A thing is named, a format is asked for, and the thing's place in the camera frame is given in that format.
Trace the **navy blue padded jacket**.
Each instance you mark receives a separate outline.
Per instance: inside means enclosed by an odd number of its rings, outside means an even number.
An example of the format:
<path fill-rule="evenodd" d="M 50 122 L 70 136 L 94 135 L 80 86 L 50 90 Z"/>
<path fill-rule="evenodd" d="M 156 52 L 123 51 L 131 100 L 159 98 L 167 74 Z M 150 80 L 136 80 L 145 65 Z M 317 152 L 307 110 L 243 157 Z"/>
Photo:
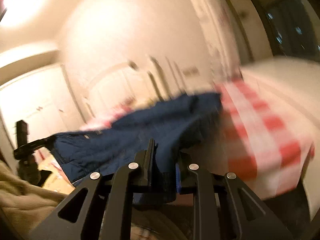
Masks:
<path fill-rule="evenodd" d="M 178 152 L 209 136 L 221 108 L 219 93 L 182 94 L 132 112 L 109 129 L 56 133 L 48 149 L 73 185 L 92 172 L 103 176 L 116 172 L 146 149 L 150 139 L 158 144 L 159 170 L 170 172 Z"/>

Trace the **white wardrobe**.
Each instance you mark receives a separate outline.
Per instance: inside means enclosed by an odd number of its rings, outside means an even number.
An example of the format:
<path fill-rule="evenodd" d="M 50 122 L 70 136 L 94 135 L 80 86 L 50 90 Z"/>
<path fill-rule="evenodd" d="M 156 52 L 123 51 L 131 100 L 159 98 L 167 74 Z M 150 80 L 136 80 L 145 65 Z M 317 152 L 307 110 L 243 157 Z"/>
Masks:
<path fill-rule="evenodd" d="M 2 85 L 1 114 L 14 147 L 19 120 L 28 124 L 29 141 L 76 131 L 84 124 L 59 64 L 33 70 Z"/>

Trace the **cream wooden headboard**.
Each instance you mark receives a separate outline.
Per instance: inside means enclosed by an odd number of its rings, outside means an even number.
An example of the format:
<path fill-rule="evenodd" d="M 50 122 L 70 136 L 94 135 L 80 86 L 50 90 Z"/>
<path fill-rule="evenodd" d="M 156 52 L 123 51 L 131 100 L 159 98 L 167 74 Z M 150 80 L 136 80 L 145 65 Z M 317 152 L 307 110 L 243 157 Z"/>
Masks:
<path fill-rule="evenodd" d="M 89 116 L 96 118 L 114 107 L 145 106 L 166 99 L 168 94 L 160 68 L 153 63 L 142 68 L 127 61 L 97 73 L 81 96 Z"/>

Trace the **wall switch and socket plate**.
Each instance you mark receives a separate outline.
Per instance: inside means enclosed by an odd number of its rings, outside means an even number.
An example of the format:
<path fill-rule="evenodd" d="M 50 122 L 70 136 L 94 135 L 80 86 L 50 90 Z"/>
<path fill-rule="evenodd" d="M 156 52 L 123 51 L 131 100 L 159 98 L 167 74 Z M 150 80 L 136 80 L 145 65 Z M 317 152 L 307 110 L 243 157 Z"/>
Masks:
<path fill-rule="evenodd" d="M 184 68 L 182 73 L 185 77 L 198 76 L 200 74 L 198 68 L 195 66 Z"/>

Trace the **cream patterned curtain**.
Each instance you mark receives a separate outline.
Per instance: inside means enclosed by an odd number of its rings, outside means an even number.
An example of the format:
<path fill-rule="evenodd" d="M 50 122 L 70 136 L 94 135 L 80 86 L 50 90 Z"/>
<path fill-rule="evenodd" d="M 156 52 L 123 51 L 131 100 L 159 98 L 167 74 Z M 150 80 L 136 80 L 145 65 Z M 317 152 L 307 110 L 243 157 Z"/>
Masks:
<path fill-rule="evenodd" d="M 241 77 L 240 56 L 226 0 L 190 0 L 210 54 L 214 81 Z"/>

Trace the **dark window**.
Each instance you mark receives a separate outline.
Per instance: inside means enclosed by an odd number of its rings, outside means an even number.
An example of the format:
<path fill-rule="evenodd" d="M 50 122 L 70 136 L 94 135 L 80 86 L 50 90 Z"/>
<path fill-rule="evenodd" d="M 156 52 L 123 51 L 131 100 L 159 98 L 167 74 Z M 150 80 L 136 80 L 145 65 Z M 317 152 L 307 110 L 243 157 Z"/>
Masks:
<path fill-rule="evenodd" d="M 273 55 L 319 62 L 319 2 L 251 0 L 263 23 Z"/>

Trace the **red white checkered bed cover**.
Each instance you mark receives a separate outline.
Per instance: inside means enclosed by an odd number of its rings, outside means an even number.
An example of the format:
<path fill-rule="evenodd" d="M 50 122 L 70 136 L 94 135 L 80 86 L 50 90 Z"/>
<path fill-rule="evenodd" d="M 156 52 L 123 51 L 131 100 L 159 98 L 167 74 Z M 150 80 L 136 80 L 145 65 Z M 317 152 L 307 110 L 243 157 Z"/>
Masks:
<path fill-rule="evenodd" d="M 262 199 L 295 189 L 315 153 L 303 123 L 242 80 L 204 89 L 222 94 L 223 111 L 212 135 L 186 149 L 193 162 L 235 173 Z"/>

